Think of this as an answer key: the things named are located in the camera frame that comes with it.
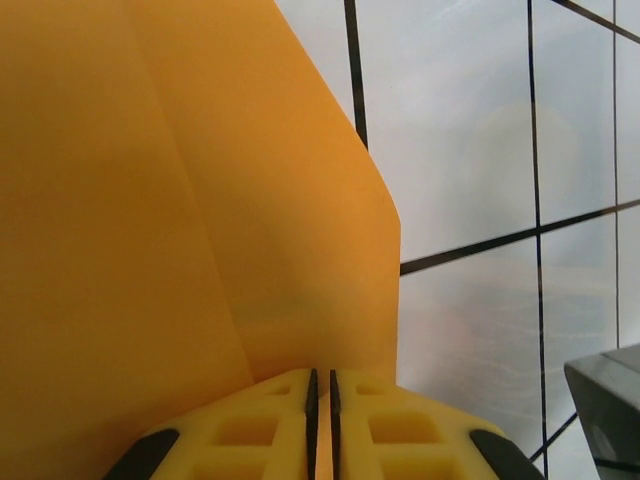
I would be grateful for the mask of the orange square paper sheet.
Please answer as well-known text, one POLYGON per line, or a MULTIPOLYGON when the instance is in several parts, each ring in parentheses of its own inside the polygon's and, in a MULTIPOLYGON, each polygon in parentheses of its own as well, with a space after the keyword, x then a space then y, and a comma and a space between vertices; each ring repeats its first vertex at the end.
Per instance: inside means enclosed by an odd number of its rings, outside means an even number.
POLYGON ((393 380, 399 253, 275 0, 0 0, 0 480, 291 369, 393 380))

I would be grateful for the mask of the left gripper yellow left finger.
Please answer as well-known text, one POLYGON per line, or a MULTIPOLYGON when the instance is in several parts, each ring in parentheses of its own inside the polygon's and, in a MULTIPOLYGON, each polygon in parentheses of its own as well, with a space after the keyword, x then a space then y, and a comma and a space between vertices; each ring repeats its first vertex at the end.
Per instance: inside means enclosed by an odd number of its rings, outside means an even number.
POLYGON ((315 480, 319 388, 298 369, 147 432, 102 480, 315 480))

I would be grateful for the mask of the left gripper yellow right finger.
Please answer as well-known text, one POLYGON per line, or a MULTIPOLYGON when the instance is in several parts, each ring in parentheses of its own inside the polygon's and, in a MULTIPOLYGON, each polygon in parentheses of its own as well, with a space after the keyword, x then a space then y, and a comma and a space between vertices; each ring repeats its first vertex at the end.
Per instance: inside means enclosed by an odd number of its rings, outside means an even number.
POLYGON ((333 480, 545 480, 495 425, 353 370, 330 373, 333 480))

